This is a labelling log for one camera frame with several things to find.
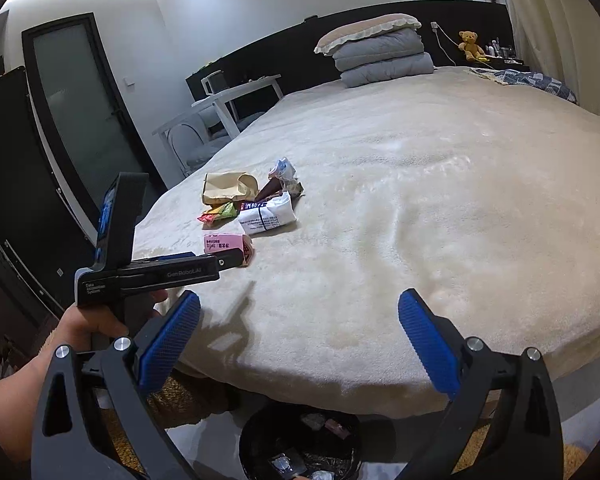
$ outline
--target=snack package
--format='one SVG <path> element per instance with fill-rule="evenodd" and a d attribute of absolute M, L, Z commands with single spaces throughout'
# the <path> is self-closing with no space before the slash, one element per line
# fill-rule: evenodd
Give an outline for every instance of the snack package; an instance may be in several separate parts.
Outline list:
<path fill-rule="evenodd" d="M 207 173 L 202 203 L 218 206 L 227 202 L 253 200 L 257 193 L 258 181 L 248 173 Z"/>
<path fill-rule="evenodd" d="M 282 183 L 282 189 L 289 192 L 291 198 L 296 198 L 304 191 L 302 184 L 296 178 L 296 170 L 288 158 L 280 158 L 269 171 L 269 178 L 277 178 Z"/>
<path fill-rule="evenodd" d="M 344 440 L 351 434 L 349 430 L 344 428 L 341 424 L 337 423 L 332 418 L 330 418 L 329 420 L 327 420 L 327 422 L 324 423 L 324 427 L 327 428 L 327 430 L 331 431 L 331 433 L 333 433 L 334 435 L 339 436 L 342 440 Z"/>
<path fill-rule="evenodd" d="M 205 235 L 205 254 L 217 253 L 227 249 L 240 249 L 244 254 L 241 267 L 249 265 L 253 257 L 253 245 L 247 235 L 238 234 L 213 234 Z"/>
<path fill-rule="evenodd" d="M 209 209 L 198 217 L 202 223 L 211 225 L 213 222 L 222 220 L 224 218 L 235 218 L 238 216 L 238 210 L 235 208 L 233 202 L 222 204 L 221 206 Z"/>
<path fill-rule="evenodd" d="M 248 235 L 275 229 L 296 221 L 291 207 L 291 196 L 285 191 L 282 196 L 273 197 L 268 202 L 244 202 L 238 215 L 238 222 Z"/>

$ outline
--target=trash can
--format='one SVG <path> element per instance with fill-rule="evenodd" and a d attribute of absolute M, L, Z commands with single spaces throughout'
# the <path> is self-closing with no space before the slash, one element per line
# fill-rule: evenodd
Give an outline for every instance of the trash can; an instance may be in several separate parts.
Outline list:
<path fill-rule="evenodd" d="M 249 480 L 352 480 L 361 448 L 355 415 L 276 402 L 244 425 L 239 455 Z"/>

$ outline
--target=headboard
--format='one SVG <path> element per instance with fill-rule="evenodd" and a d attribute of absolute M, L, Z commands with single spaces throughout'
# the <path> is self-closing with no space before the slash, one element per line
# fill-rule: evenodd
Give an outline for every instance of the headboard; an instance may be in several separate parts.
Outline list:
<path fill-rule="evenodd" d="M 403 12 L 415 16 L 422 28 L 425 50 L 437 66 L 451 65 L 440 50 L 430 22 L 438 22 L 456 43 L 460 42 L 460 30 L 478 33 L 478 44 L 500 38 L 501 46 L 513 46 L 513 31 L 507 7 L 503 4 L 476 2 L 473 0 L 412 0 L 395 2 L 359 9 L 344 10 L 320 18 L 308 18 L 303 23 L 286 28 L 266 38 L 248 44 L 227 56 L 198 70 L 187 79 L 189 89 L 196 100 L 205 97 L 200 80 L 222 70 L 227 83 L 236 86 L 264 75 L 281 74 L 280 88 L 285 94 L 311 88 L 340 78 L 331 57 L 314 54 L 318 40 L 327 32 L 347 23 L 368 20 L 383 14 Z M 440 33 L 440 42 L 458 64 L 464 64 L 464 55 Z M 276 102 L 271 92 L 249 94 L 236 101 L 241 116 L 260 111 Z"/>

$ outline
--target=white package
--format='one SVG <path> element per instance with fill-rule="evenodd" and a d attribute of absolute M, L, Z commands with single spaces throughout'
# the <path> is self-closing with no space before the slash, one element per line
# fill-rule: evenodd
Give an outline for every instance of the white package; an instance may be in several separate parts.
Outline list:
<path fill-rule="evenodd" d="M 265 203 L 245 203 L 238 215 L 238 222 L 248 235 L 275 229 L 281 225 L 296 221 L 291 207 L 291 197 L 285 191 L 282 196 L 273 197 Z"/>

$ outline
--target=blue gripper pad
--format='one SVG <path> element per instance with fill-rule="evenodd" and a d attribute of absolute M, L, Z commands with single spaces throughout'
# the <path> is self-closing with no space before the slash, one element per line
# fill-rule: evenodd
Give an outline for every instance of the blue gripper pad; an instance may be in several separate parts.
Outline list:
<path fill-rule="evenodd" d="M 400 295 L 398 319 L 402 328 L 436 390 L 453 400 L 460 389 L 458 358 L 438 331 L 434 318 L 413 288 Z"/>
<path fill-rule="evenodd" d="M 159 392 L 200 320 L 200 298 L 185 290 L 163 318 L 154 318 L 136 336 L 134 371 L 144 396 Z"/>

